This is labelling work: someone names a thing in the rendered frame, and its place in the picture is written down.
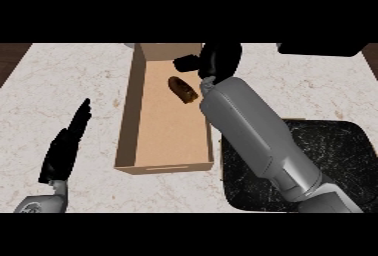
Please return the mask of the brown sweet potato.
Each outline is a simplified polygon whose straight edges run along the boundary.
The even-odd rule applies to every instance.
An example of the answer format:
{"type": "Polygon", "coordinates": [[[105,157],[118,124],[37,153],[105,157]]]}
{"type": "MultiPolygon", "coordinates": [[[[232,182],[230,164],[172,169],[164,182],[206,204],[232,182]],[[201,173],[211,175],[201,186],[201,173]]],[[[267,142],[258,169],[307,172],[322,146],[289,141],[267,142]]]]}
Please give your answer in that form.
{"type": "Polygon", "coordinates": [[[168,78],[168,87],[184,104],[192,103],[198,99],[198,93],[178,77],[171,76],[168,78]]]}

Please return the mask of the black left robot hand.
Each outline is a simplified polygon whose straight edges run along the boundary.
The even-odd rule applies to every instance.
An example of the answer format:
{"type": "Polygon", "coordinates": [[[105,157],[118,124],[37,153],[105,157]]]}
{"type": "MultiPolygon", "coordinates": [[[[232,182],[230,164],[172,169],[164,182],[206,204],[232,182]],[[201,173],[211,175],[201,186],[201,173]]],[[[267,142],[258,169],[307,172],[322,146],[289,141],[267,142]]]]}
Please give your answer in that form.
{"type": "Polygon", "coordinates": [[[44,156],[38,182],[66,181],[74,169],[78,144],[84,135],[87,122],[91,118],[90,99],[79,105],[69,126],[63,128],[51,143],[44,156]]]}

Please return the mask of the brown cardboard box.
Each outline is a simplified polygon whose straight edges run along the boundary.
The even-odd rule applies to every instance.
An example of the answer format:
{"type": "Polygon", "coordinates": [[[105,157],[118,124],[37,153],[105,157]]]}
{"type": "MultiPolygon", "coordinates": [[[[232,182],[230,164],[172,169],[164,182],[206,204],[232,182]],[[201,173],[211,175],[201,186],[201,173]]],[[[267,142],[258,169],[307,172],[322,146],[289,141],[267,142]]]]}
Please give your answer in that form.
{"type": "Polygon", "coordinates": [[[192,88],[195,71],[172,60],[201,52],[198,43],[137,43],[130,68],[113,168],[134,175],[206,171],[214,164],[211,126],[196,101],[183,103],[168,88],[178,77],[192,88]]]}

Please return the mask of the black speckled tray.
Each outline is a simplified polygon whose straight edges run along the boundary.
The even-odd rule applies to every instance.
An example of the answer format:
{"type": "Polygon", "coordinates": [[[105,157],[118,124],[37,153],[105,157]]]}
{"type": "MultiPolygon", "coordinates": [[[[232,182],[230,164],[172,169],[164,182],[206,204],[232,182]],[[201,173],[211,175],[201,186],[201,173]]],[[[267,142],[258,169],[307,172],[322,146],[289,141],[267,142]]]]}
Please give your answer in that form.
{"type": "MultiPolygon", "coordinates": [[[[378,155],[361,128],[348,121],[288,120],[294,141],[364,213],[378,213],[378,155]]],[[[255,177],[226,137],[221,137],[223,188],[239,210],[294,212],[265,179],[255,177]]]]}

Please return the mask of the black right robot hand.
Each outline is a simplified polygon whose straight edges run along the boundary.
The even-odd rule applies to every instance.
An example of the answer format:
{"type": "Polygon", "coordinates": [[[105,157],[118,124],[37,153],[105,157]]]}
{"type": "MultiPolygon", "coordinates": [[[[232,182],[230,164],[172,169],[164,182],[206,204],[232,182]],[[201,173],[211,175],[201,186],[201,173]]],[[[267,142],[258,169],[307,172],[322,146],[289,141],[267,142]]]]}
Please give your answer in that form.
{"type": "Polygon", "coordinates": [[[206,43],[199,55],[186,55],[174,59],[172,64],[178,72],[198,71],[205,79],[215,77],[214,84],[233,76],[242,55],[242,45],[234,42],[206,43]]]}

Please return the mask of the black appliance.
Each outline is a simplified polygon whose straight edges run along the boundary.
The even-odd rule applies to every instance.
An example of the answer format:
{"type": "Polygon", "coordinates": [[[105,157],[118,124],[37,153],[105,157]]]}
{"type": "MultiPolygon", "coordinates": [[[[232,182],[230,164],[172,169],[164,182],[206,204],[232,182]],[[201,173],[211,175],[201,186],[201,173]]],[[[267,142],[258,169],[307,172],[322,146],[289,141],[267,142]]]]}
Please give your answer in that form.
{"type": "Polygon", "coordinates": [[[279,43],[277,52],[292,55],[353,57],[366,43],[279,43]]]}

